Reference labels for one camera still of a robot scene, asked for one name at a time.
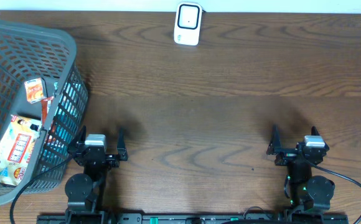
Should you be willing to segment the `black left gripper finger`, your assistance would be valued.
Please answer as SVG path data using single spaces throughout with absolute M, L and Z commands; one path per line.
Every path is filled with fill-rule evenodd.
M 118 132 L 118 141 L 117 141 L 117 151 L 120 161 L 127 161 L 128 160 L 128 152 L 126 149 L 126 144 L 124 141 L 124 131 L 120 128 Z
M 86 126 L 83 126 L 73 139 L 73 146 L 78 147 L 80 144 L 84 144 L 86 139 Z

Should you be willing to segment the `teal mouthwash bottle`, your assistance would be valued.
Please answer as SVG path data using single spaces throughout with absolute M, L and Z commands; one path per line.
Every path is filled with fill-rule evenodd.
M 63 95 L 59 99 L 54 120 L 47 139 L 47 146 L 67 157 L 67 147 L 77 134 L 87 96 L 81 83 L 66 83 Z

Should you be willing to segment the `red candy bar wrapper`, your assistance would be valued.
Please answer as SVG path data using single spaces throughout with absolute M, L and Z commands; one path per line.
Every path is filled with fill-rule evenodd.
M 53 101 L 54 97 L 48 97 L 48 98 L 44 98 L 43 100 L 41 100 L 41 107 L 42 107 L 42 116 L 41 116 L 41 123 L 45 124 L 45 121 L 47 119 L 48 113 L 49 113 L 49 109 L 51 107 L 52 101 Z

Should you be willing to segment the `yellow snack bag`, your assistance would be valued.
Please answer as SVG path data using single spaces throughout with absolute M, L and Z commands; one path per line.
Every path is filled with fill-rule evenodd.
M 25 176 L 42 123 L 12 115 L 0 140 L 0 184 L 17 186 Z

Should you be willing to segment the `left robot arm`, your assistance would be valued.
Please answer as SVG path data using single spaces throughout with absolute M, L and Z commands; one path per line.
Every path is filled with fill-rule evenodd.
M 83 127 L 68 146 L 68 153 L 83 172 L 71 176 L 65 184 L 68 197 L 65 223 L 116 223 L 116 215 L 103 208 L 106 177 L 121 161 L 128 160 L 124 131 L 118 131 L 117 154 L 106 152 L 104 134 L 87 135 Z

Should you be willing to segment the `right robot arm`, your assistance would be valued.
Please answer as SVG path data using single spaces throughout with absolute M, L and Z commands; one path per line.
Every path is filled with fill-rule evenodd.
M 312 168 L 323 161 L 329 146 L 313 126 L 295 147 L 283 147 L 279 130 L 273 126 L 267 155 L 274 155 L 274 164 L 287 167 L 284 193 L 292 201 L 292 208 L 300 212 L 323 213 L 330 209 L 335 184 L 321 175 L 313 175 Z

